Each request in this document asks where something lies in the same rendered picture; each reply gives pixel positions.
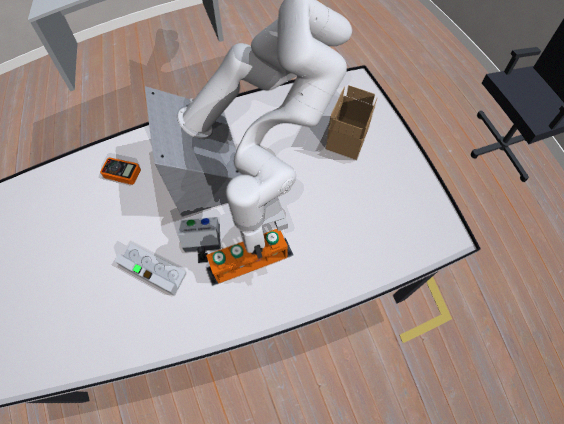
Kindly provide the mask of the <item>brown cardboard box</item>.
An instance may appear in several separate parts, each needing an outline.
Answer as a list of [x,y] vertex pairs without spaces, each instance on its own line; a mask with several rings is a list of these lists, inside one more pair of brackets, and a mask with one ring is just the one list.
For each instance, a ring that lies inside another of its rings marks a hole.
[[343,97],[344,89],[345,86],[334,107],[336,112],[333,109],[330,115],[326,149],[357,160],[377,98],[373,106],[374,93],[348,85],[347,95]]

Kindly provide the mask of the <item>orange handheld multimeter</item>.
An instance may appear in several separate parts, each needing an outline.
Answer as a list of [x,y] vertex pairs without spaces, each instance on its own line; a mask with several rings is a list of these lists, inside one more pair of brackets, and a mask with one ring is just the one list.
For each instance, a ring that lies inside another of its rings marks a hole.
[[100,173],[106,179],[133,185],[140,171],[137,163],[107,158]]

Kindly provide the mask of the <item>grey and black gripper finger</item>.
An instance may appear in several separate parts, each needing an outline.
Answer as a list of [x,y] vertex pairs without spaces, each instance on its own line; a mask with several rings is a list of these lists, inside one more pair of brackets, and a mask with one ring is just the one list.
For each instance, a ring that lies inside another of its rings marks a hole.
[[254,247],[255,247],[254,249],[255,249],[256,251],[254,250],[254,252],[252,252],[251,254],[254,254],[254,253],[255,253],[255,255],[257,254],[258,259],[259,259],[259,258],[263,258],[263,257],[262,257],[262,253],[261,253],[261,252],[263,251],[263,249],[262,249],[259,245],[256,245],[256,246],[254,246]]

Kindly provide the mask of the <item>dark grey angle bracket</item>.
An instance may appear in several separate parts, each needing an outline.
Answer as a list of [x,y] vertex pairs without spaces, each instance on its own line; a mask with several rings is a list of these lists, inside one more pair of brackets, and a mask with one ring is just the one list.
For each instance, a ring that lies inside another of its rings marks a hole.
[[[291,255],[289,255],[289,254],[287,253],[287,258],[288,258],[288,257],[293,256],[293,253],[292,253],[292,250],[291,250],[291,248],[290,248],[290,246],[289,246],[289,244],[288,244],[286,238],[285,238],[285,240],[286,240],[286,244],[287,244],[287,246],[288,246],[288,252],[291,251]],[[212,277],[213,273],[211,273],[211,271],[208,271],[208,267],[207,267],[206,269],[207,269],[207,272],[208,272],[210,281],[211,281],[211,283],[212,283],[212,280],[215,280],[216,278],[213,278],[213,277]],[[216,281],[215,283],[212,283],[212,286],[213,286],[213,285],[216,285],[216,284],[219,284],[219,283],[217,282],[217,280],[215,280],[215,281]]]

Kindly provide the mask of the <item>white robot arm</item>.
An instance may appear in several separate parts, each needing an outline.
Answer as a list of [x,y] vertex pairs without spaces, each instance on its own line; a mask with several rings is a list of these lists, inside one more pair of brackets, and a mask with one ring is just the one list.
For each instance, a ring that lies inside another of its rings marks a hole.
[[240,80],[270,91],[297,76],[282,105],[254,121],[236,150],[234,166],[242,175],[228,183],[226,197],[239,229],[253,231],[271,222],[278,231],[288,228],[278,196],[293,186],[296,172],[260,144],[276,125],[319,123],[347,70],[344,58],[329,46],[342,45],[351,35],[349,21],[319,1],[284,0],[278,19],[251,46],[232,46],[196,98],[178,112],[181,128],[205,139],[239,94]]

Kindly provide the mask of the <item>green round cap with white top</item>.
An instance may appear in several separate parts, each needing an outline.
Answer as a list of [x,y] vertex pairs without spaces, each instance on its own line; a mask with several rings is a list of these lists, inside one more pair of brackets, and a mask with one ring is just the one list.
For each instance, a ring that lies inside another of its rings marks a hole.
[[279,236],[276,232],[272,231],[266,235],[266,240],[270,245],[275,245],[279,241]]

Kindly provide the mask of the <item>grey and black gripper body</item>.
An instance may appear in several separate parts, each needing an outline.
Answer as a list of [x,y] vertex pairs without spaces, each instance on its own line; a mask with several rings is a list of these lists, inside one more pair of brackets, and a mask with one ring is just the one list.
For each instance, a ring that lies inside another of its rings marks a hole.
[[[239,229],[239,230],[241,230],[241,229]],[[242,234],[242,237],[243,237],[243,240],[244,240],[244,243],[245,243],[245,246],[246,246],[246,250],[247,250],[248,253],[252,253],[255,250],[254,246],[259,245],[259,244],[260,244],[260,247],[264,249],[265,240],[264,240],[262,225],[258,229],[253,230],[253,231],[243,231],[243,230],[241,230],[241,234]]]

